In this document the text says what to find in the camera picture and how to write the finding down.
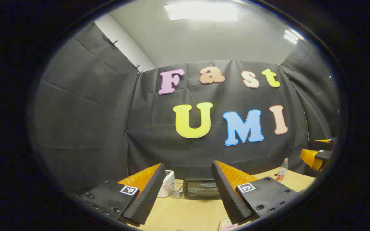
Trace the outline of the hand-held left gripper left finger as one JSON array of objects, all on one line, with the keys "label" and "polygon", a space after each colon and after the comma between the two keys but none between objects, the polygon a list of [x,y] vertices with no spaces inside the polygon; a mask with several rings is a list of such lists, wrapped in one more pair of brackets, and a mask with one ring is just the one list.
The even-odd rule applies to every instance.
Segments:
[{"label": "hand-held left gripper left finger", "polygon": [[106,180],[79,192],[78,197],[96,216],[109,223],[144,225],[166,176],[158,163],[119,181]]}]

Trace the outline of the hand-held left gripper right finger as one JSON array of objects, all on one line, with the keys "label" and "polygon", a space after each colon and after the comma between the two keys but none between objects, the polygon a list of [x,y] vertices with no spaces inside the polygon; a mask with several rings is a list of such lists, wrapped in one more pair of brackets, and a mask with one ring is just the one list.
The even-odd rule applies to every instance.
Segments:
[{"label": "hand-held left gripper right finger", "polygon": [[271,177],[258,179],[217,160],[211,174],[233,225],[267,217],[300,194]]}]

